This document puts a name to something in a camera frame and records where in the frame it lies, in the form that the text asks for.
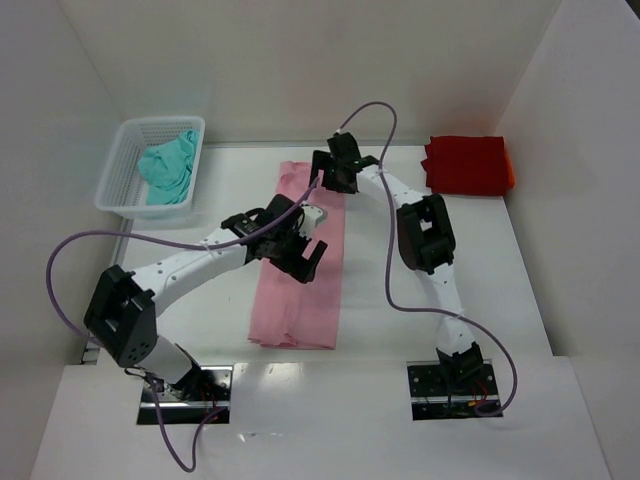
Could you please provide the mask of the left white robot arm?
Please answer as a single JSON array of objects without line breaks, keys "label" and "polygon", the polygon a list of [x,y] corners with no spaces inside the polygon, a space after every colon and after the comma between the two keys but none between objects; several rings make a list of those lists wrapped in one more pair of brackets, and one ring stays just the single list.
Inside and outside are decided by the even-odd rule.
[{"label": "left white robot arm", "polygon": [[100,276],[84,324],[122,368],[136,367],[163,382],[181,400],[213,393],[212,377],[183,348],[161,336],[157,319],[206,282],[266,259],[301,284],[314,280],[327,245],[314,230],[325,209],[277,194],[265,208],[233,215],[193,249],[153,265],[125,271],[114,265]]}]

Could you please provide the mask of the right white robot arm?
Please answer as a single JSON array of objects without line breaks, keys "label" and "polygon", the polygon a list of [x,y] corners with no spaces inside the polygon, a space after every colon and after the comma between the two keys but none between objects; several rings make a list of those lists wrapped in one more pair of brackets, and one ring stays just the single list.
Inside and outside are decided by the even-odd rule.
[{"label": "right white robot arm", "polygon": [[456,240],[444,199],[420,193],[361,154],[355,137],[336,132],[329,150],[312,157],[310,179],[320,176],[327,190],[366,194],[385,201],[394,214],[394,246],[426,294],[428,309],[440,316],[435,340],[442,383],[449,395],[469,387],[481,372],[483,356],[464,315],[454,279]]}]

